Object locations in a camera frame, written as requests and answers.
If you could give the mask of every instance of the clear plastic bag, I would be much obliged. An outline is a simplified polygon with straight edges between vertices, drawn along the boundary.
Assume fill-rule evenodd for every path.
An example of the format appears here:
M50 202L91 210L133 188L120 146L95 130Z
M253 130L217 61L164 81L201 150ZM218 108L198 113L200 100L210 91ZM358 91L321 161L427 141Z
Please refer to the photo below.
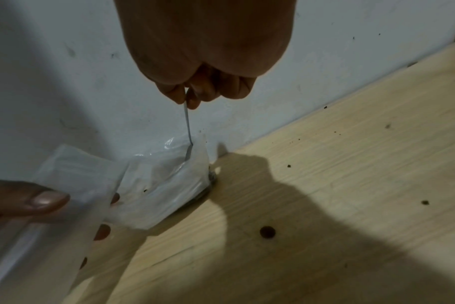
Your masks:
M121 200L109 209L107 221L137 229L149 229L210 187L209 158L203 136L189 142L172 138L164 149L136 155L118 193Z
M0 220L0 303L59 303L104 220L125 164L59 147L33 182L71 195L54 214Z

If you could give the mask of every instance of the transparent plastic bag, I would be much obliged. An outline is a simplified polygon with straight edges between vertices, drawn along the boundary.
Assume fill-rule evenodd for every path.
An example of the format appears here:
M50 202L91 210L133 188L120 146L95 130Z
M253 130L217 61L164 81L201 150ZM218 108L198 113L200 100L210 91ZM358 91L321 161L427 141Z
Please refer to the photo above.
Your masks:
M69 146L41 166L33 182L69 193L71 200L54 214L0 219L0 303L63 300L125 169Z
M189 142L172 138L164 149L136 155L118 193L121 200L109 209L106 220L131 228L149 229L210 187L209 158L203 136Z

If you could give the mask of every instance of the wooden table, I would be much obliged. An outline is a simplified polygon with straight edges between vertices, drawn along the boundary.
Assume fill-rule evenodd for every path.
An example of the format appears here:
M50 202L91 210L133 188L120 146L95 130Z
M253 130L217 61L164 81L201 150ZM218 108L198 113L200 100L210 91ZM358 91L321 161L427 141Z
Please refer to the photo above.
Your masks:
M213 167L205 201L96 244L65 303L455 303L455 44Z

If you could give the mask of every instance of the plastic wrapper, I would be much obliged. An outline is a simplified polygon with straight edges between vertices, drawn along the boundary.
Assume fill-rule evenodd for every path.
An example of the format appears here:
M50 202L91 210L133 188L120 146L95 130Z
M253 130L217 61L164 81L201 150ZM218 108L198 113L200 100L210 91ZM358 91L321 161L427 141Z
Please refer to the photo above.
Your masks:
M189 160L187 140L172 138L164 148L136 155L128 167L107 221L149 229L210 187L209 158L203 136L193 139Z
M0 303L60 303L104 220L125 171L69 146L59 147L33 182L71 195L46 216L0 219Z

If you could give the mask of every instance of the thin metal tool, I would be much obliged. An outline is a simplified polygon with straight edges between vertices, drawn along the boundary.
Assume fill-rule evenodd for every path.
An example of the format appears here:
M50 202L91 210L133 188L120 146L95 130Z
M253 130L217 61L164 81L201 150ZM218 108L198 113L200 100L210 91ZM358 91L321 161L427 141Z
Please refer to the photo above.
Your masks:
M191 138L191 128L189 127L189 115L188 115L188 102L184 102L184 115L186 116L186 124L187 124L187 135L189 136L189 147L186 151L186 158L184 161L187 161L191 158L191 151L193 150L193 140Z

